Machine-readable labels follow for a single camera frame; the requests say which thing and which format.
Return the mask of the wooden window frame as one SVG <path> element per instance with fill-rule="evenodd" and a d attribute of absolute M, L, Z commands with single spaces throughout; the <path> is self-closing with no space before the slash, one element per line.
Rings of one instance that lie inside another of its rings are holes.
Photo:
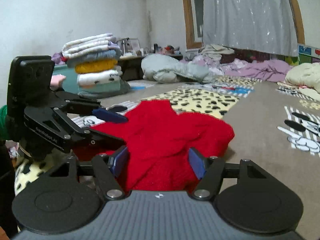
<path fill-rule="evenodd" d="M 298 44 L 305 44 L 304 25 L 298 0 L 289 0 Z M 199 49 L 202 42 L 197 35 L 196 6 L 194 0 L 183 0 L 186 48 Z"/>

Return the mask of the teal storage box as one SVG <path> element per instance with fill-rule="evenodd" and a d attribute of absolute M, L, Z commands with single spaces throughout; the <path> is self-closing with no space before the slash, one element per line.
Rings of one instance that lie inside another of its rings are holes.
<path fill-rule="evenodd" d="M 62 88 L 70 93 L 78 94 L 89 99 L 110 98 L 116 95 L 123 95 L 130 91 L 131 87 L 120 77 L 116 77 L 114 81 L 107 83 L 96 83 L 89 87 L 80 87 L 77 83 L 78 75 L 75 70 L 68 68 L 66 65 L 55 66 L 53 75 L 64 75 L 65 81 L 62 82 Z"/>

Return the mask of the cream white duvet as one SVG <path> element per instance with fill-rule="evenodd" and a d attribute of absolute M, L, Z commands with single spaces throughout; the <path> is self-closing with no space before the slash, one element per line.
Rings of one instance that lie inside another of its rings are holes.
<path fill-rule="evenodd" d="M 285 76 L 285 81 L 292 85 L 303 85 L 319 93 L 320 66 L 316 63 L 303 63 L 293 67 Z"/>

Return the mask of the light blue folded garment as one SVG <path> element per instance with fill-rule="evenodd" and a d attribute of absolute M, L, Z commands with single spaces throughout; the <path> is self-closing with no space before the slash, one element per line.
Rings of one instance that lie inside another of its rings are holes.
<path fill-rule="evenodd" d="M 76 65 L 78 65 L 80 63 L 105 60 L 105 59 L 119 60 L 121 55 L 122 55 L 122 51 L 120 49 L 97 51 L 95 53 L 89 53 L 86 55 L 82 55 L 80 57 L 68 59 L 67 60 L 67 67 L 74 68 Z"/>

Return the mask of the red knitted sweater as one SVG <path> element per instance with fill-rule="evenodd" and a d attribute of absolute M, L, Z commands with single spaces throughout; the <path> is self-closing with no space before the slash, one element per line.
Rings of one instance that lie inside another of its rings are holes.
<path fill-rule="evenodd" d="M 122 124 L 105 122 L 93 130 L 123 139 L 129 151 L 118 183 L 125 191 L 188 191 L 199 182 L 188 162 L 189 148 L 203 156 L 224 155 L 233 128 L 211 115 L 177 114 L 168 100 L 143 101 Z"/>

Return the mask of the purple crumpled sheet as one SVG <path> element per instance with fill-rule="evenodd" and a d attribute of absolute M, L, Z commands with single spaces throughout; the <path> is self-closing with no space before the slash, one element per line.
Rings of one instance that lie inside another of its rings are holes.
<path fill-rule="evenodd" d="M 247 77 L 270 82 L 284 81 L 285 76 L 292 69 L 289 64 L 281 60 L 249 63 L 234 59 L 231 63 L 222 64 L 210 57 L 201 55 L 196 56 L 192 61 L 181 60 L 180 63 L 203 68 L 214 76 Z"/>

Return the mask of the dark low side table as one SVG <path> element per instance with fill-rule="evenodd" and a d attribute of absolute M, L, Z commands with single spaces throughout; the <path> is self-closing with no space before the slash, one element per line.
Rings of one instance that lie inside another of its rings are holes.
<path fill-rule="evenodd" d="M 150 54 L 148 56 L 124 57 L 118 61 L 118 66 L 123 72 L 121 78 L 124 81 L 154 80 L 154 75 L 162 71 L 171 71 L 183 55 Z"/>

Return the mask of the mustard yellow folded sweater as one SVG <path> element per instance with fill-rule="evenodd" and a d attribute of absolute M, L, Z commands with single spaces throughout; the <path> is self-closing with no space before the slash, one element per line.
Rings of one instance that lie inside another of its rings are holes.
<path fill-rule="evenodd" d="M 113 69 L 117 63 L 118 61 L 115 59 L 104 59 L 80 63 L 77 64 L 74 69 L 77 74 L 98 73 Z"/>

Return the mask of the striped white folded blanket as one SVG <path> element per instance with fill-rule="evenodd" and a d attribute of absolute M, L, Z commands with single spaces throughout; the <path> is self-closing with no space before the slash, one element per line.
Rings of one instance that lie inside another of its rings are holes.
<path fill-rule="evenodd" d="M 73 59 L 90 53 L 120 49 L 116 42 L 112 33 L 105 33 L 67 42 L 61 52 L 66 59 Z"/>

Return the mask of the white printed folded garment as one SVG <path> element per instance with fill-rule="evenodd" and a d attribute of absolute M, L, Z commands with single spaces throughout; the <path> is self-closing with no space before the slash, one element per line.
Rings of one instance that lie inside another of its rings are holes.
<path fill-rule="evenodd" d="M 78 74 L 77 84 L 80 87 L 91 87 L 120 80 L 123 72 L 120 66 L 97 73 Z"/>

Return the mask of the cartoon mouse bed blanket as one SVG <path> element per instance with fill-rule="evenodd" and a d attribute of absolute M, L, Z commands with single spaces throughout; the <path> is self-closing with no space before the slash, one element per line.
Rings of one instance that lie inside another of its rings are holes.
<path fill-rule="evenodd" d="M 116 151 L 79 144 L 15 198 L 23 225 L 16 239 L 319 238 L 319 111 L 269 82 L 245 98 L 193 87 L 139 94 L 139 104 L 168 100 L 177 114 L 207 114 L 233 128 L 214 200 L 123 188 L 123 199 L 106 200 L 91 161 Z"/>

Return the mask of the colourful foam mat box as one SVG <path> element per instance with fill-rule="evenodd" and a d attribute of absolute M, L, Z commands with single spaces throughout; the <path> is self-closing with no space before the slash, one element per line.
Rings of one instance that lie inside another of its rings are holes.
<path fill-rule="evenodd" d="M 291 66 L 297 66 L 303 63 L 320 63 L 320 49 L 306 46 L 303 44 L 298 45 L 298 57 L 286 56 L 285 62 Z"/>

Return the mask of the light grey puffy jacket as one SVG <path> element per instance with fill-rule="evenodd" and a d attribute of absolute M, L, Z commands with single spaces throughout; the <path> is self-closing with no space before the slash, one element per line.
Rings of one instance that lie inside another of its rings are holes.
<path fill-rule="evenodd" d="M 168 55 L 151 54 L 141 62 L 143 79 L 159 83 L 178 83 L 184 81 L 212 82 L 224 72 L 207 64 L 199 65 L 184 62 Z"/>

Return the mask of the grey starry curtain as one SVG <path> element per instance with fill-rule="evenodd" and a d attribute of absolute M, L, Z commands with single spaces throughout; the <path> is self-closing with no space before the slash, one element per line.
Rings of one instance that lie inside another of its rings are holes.
<path fill-rule="evenodd" d="M 298 55 L 289 0 L 203 0 L 203 43 Z"/>

